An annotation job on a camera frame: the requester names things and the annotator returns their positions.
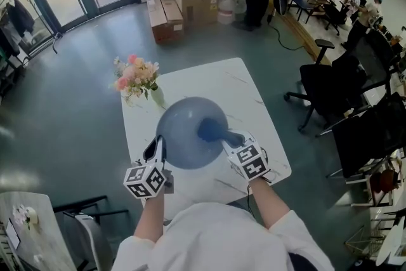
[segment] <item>clothing rack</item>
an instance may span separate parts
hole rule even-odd
[[[2,1],[0,2],[0,7],[1,7],[1,5],[2,5],[5,1],[7,1],[7,0],[2,0]],[[44,24],[45,28],[48,30],[49,34],[51,34],[51,37],[53,38],[52,49],[53,49],[53,51],[54,51],[56,54],[58,54],[57,50],[55,49],[55,42],[56,42],[56,40],[58,40],[58,39],[60,39],[60,38],[62,37],[62,34],[59,33],[59,32],[57,32],[56,34],[52,33],[52,31],[49,29],[49,27],[48,27],[48,25],[46,24],[46,22],[43,20],[41,14],[37,11],[37,8],[36,8],[35,4],[34,4],[31,0],[28,0],[28,1],[29,1],[29,3],[31,4],[31,6],[33,7],[33,9],[35,10],[35,12],[37,13],[39,19],[40,19],[40,20],[42,21],[42,23]],[[33,59],[39,52],[40,52],[40,51],[36,51],[36,50],[35,50],[35,54],[34,54],[34,55],[30,55],[29,53],[26,53],[27,58],[28,58],[28,61],[30,61],[31,59]]]

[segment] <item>paper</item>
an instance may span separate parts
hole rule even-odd
[[[6,234],[13,247],[17,249],[18,245],[20,245],[20,239],[18,238],[17,232],[15,231],[10,219],[7,223]]]

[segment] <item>balloon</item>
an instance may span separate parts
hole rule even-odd
[[[198,135],[202,121],[207,119],[215,121],[218,130],[228,129],[222,109],[207,98],[188,97],[165,111],[158,122],[156,135],[165,140],[169,164],[182,169],[197,169],[210,164],[221,154],[223,146],[216,141],[218,137],[206,141],[208,139]]]

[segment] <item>concrete floor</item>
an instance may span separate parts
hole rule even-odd
[[[286,46],[300,45],[277,18],[273,26]],[[120,95],[109,88],[113,59],[136,53],[159,62],[164,74],[240,57],[292,167],[292,176],[275,190],[302,217],[336,270],[352,263],[343,242],[363,224],[369,226],[369,211],[349,207],[353,194],[343,181],[325,178],[339,168],[339,158],[331,134],[314,137],[323,120],[314,114],[301,135],[296,128],[305,118],[303,104],[282,98],[297,88],[299,67],[311,63],[304,49],[283,49],[276,32],[266,27],[248,33],[220,24],[159,46],[145,4],[92,20],[65,34],[56,47],[58,55],[48,48],[30,62],[25,78],[0,106],[0,192],[44,193],[55,205],[106,194],[101,209],[130,210],[102,218],[109,240],[117,245],[133,233],[142,206],[122,186],[129,154]]]

